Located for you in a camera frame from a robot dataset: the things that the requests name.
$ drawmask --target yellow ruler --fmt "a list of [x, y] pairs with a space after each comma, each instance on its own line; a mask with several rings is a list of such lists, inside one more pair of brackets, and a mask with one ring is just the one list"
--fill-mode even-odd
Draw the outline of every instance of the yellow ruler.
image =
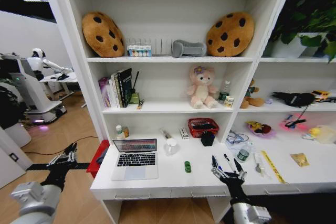
[[261, 151], [261, 153], [263, 154], [263, 156], [265, 157], [267, 163], [269, 164], [269, 166], [272, 168], [273, 172], [275, 173], [275, 175], [278, 177], [278, 180], [283, 183], [283, 184], [287, 184], [287, 182], [283, 179], [283, 177], [280, 175], [280, 173], [278, 172], [278, 170], [276, 169], [275, 165], [273, 164], [272, 160], [269, 158], [269, 156], [267, 155], [267, 153], [265, 151]]

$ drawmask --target desk surface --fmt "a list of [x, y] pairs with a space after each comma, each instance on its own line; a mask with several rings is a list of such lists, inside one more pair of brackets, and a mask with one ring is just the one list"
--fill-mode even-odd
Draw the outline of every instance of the desk surface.
[[40, 80], [40, 82], [78, 82], [76, 74], [74, 72], [71, 72], [67, 75], [69, 76], [68, 78], [58, 81], [57, 79], [52, 79], [52, 77], [58, 78], [59, 76], [61, 76], [61, 74], [52, 74], [51, 76], [45, 76], [42, 80]]
[[[233, 160], [235, 151], [230, 151], [226, 144], [221, 144], [217, 140], [214, 141], [213, 146], [204, 147], [199, 139], [182, 140], [178, 133], [171, 133], [177, 139], [180, 150], [170, 157], [166, 156], [164, 152], [165, 140], [159, 131], [156, 134], [131, 135], [133, 139], [145, 137], [158, 139], [158, 179], [112, 181], [111, 176], [118, 157], [118, 151], [112, 145], [107, 151], [105, 159], [93, 181], [92, 192], [102, 193], [103, 191], [128, 188], [222, 186], [223, 183], [210, 171], [212, 168], [211, 156], [215, 154], [223, 170], [230, 171], [223, 154], [226, 153]], [[290, 185], [297, 188], [301, 185], [303, 186], [301, 191], [304, 192], [314, 192], [317, 188], [322, 188], [322, 184], [327, 184], [328, 188], [336, 189], [336, 145], [323, 145], [319, 142], [304, 140], [301, 138], [301, 133], [293, 132], [281, 132], [272, 139], [263, 139], [250, 133], [247, 134], [253, 141], [256, 150], [266, 151], [282, 177], [289, 183], [289, 185], [281, 184], [264, 158], [262, 159], [264, 166], [271, 178], [261, 177], [255, 171], [256, 165], [253, 156], [250, 156], [248, 161], [242, 164], [243, 169], [247, 171], [245, 183], [243, 184], [243, 189], [247, 194], [264, 193], [264, 185], [268, 185], [273, 189], [281, 189], [284, 186], [288, 188]], [[309, 166], [299, 167], [289, 155], [301, 152], [305, 153]], [[189, 174], [184, 171], [185, 161], [189, 161], [192, 167], [192, 172]]]

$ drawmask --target ceiling light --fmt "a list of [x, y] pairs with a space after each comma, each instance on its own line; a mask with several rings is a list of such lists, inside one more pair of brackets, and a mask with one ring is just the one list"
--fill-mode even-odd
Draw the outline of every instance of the ceiling light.
[[49, 0], [23, 0], [25, 2], [49, 2]]

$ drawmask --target red basket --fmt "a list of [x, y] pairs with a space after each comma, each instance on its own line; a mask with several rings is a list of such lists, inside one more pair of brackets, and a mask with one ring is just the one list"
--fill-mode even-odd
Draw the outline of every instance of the red basket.
[[[192, 126], [192, 124], [194, 124], [194, 125], [202, 125], [202, 124], [205, 124], [205, 123], [210, 123], [210, 124], [212, 124], [212, 125], [214, 125], [216, 127], [214, 129], [209, 129], [209, 130], [196, 130]], [[191, 119], [188, 120], [188, 127], [189, 127], [189, 131], [190, 131], [191, 135], [193, 137], [195, 137], [195, 138], [201, 137], [202, 133], [204, 131], [210, 131], [210, 132], [214, 133], [215, 135], [219, 131], [219, 126], [211, 118], [191, 118]]]

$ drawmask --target black book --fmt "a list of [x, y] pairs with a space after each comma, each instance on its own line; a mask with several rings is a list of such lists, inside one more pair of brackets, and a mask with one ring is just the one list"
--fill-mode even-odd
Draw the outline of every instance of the black book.
[[118, 71], [118, 84], [123, 108], [126, 108], [131, 100], [132, 68]]

